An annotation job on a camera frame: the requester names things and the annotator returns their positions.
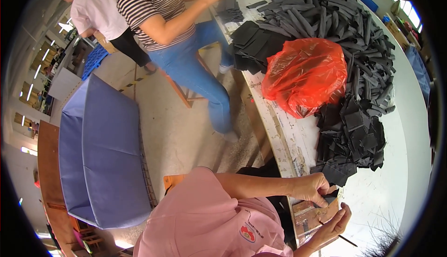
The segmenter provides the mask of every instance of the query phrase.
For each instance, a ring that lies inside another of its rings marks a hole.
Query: plastic bag
[[[286,41],[267,62],[262,94],[295,118],[310,116],[345,95],[346,62],[337,43],[320,38]]]

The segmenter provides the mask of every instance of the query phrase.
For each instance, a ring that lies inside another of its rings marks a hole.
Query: white shirt
[[[116,0],[73,0],[70,17],[78,33],[93,27],[107,40],[114,40],[129,27],[118,12]]]

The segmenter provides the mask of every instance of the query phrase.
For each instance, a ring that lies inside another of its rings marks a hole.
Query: black fabric pile
[[[222,23],[242,22],[244,17],[239,9],[236,0],[220,0],[216,8],[216,13],[220,17]]]
[[[233,54],[234,68],[248,70],[251,74],[266,73],[267,58],[282,50],[288,37],[261,29],[253,21],[246,21],[230,36],[233,42],[228,53]]]
[[[310,173],[323,172],[329,183],[343,187],[357,168],[382,168],[385,134],[370,106],[370,100],[358,102],[348,93],[341,103],[321,107],[318,158]]]
[[[378,117],[395,109],[390,98],[395,46],[372,15],[357,0],[272,0],[257,10],[264,14],[257,21],[262,33],[275,32],[287,41],[326,38],[341,45],[345,55],[346,96],[338,105],[324,105],[318,114],[318,161],[311,173],[322,171],[332,185],[344,186],[357,168],[381,168],[385,137]],[[252,59],[241,50],[238,54]],[[263,55],[254,57],[265,62]]]

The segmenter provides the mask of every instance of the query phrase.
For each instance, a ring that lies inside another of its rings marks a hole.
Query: workbench
[[[244,21],[262,19],[256,9],[246,8],[247,5],[262,0],[237,1]],[[215,6],[211,8],[211,13],[230,43],[229,36],[242,22],[222,24],[216,16]],[[366,5],[363,6],[370,11],[373,21],[383,29],[384,34],[390,38],[389,41],[398,46],[380,19]],[[393,54],[396,57],[394,67],[397,70],[394,79],[396,110],[380,118],[387,142],[383,168],[375,172],[359,169],[348,179],[338,195],[338,202],[347,203],[353,212],[343,236],[359,247],[355,248],[338,239],[319,253],[315,253],[316,256],[361,254],[366,248],[375,245],[374,236],[379,234],[380,230],[389,231],[394,228],[399,229],[401,233],[408,231],[423,205],[431,163],[427,110],[416,76],[404,52],[396,48]],[[252,75],[243,71],[242,75],[262,119],[281,176],[308,175],[310,168],[316,164],[319,136],[316,117],[295,119],[276,102],[266,100],[262,96],[261,82],[264,74],[259,72]],[[296,199],[289,198],[291,213],[294,213],[293,205],[296,203]]]

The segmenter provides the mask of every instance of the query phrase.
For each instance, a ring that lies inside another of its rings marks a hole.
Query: blue plastic basket
[[[98,68],[101,65],[101,61],[107,56],[109,53],[104,47],[100,44],[97,44],[95,48],[93,48],[92,52],[87,56],[87,61],[85,63],[84,72],[82,73],[82,80],[86,80],[88,76],[92,73],[92,71]]]
[[[379,6],[377,6],[376,3],[374,3],[372,0],[362,0],[362,2],[370,8],[373,12],[376,12]]]

